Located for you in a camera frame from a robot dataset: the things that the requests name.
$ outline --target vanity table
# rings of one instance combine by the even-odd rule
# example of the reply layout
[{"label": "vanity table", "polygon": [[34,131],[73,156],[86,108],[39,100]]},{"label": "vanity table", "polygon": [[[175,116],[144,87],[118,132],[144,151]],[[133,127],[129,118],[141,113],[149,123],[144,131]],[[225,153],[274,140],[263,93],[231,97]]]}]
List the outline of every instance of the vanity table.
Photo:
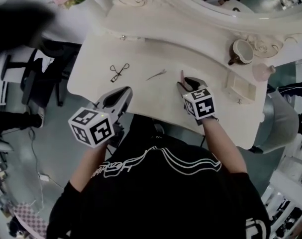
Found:
[{"label": "vanity table", "polygon": [[[254,79],[252,65],[281,65],[276,56],[280,58],[285,41],[298,47],[295,41],[302,39],[302,4],[298,10],[291,9],[292,15],[284,11],[278,12],[279,16],[237,12],[197,0],[113,0],[111,8],[102,8],[99,6],[100,13],[91,13],[96,15],[91,22],[99,24],[91,25],[93,31],[78,54],[68,81],[69,92],[96,102],[108,91],[130,86],[133,98],[128,112],[204,134],[183,109],[176,87],[183,70],[185,77],[206,81],[222,127],[237,146],[251,148],[263,118],[267,88],[267,82]],[[292,28],[292,18],[300,23],[297,27]],[[94,34],[101,27],[105,33]],[[254,48],[253,62],[229,66],[229,48],[239,38]],[[126,63],[130,67],[111,82],[115,76],[111,65],[119,72]],[[146,80],[163,69],[165,74]],[[252,103],[230,98],[225,91],[229,74],[255,87]]]}]

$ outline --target mug handle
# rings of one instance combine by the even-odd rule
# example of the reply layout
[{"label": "mug handle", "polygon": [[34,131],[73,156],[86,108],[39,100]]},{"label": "mug handle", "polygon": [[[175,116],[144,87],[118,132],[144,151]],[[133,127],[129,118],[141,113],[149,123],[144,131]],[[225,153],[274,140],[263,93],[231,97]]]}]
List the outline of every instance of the mug handle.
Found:
[{"label": "mug handle", "polygon": [[228,61],[228,65],[231,66],[233,64],[235,64],[236,62],[236,58],[231,58],[229,61]]}]

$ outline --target cup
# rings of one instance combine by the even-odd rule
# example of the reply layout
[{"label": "cup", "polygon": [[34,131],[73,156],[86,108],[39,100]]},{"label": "cup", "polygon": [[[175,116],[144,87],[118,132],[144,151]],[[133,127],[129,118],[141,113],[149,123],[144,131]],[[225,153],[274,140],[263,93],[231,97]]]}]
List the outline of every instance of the cup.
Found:
[{"label": "cup", "polygon": [[229,49],[230,60],[228,65],[233,64],[245,65],[252,62],[254,57],[254,51],[250,44],[242,39],[238,39],[233,42]]}]

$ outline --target black chair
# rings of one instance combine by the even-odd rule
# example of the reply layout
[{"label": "black chair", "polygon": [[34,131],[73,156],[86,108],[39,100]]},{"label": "black chair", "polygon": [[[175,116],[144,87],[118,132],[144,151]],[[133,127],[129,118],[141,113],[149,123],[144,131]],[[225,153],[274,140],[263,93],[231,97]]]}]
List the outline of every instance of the black chair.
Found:
[{"label": "black chair", "polygon": [[67,80],[69,78],[69,73],[64,72],[64,70],[69,62],[78,55],[80,48],[80,44],[43,39],[38,49],[46,56],[55,59],[44,73],[42,72],[42,59],[38,58],[34,61],[37,52],[37,49],[35,49],[26,63],[11,62],[11,56],[8,55],[3,66],[1,79],[3,80],[6,70],[9,68],[25,67],[20,83],[20,88],[23,91],[21,102],[28,105],[29,101],[32,100],[38,106],[46,108],[55,88],[57,105],[62,106],[60,83],[63,79]]}]

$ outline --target white tabletop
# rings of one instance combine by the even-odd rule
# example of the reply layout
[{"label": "white tabletop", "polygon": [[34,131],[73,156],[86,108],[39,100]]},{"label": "white tabletop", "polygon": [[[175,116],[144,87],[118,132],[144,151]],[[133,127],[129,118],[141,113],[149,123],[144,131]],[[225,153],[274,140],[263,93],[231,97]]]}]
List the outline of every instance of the white tabletop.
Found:
[{"label": "white tabletop", "polygon": [[[114,65],[120,70],[125,63],[130,67],[123,71],[118,80],[110,71]],[[146,81],[150,76],[166,69],[167,73]],[[195,119],[183,109],[183,101],[177,90],[180,71],[189,77],[206,81],[211,87],[216,116],[233,142],[242,148],[253,145],[261,121],[267,84],[257,86],[256,101],[240,105],[224,92],[227,69],[214,60],[189,49],[159,41],[121,41],[111,35],[87,35],[70,79],[68,90],[91,102],[103,94],[124,86],[133,89],[133,98],[128,112],[145,115],[171,124],[179,125],[204,134]]]}]

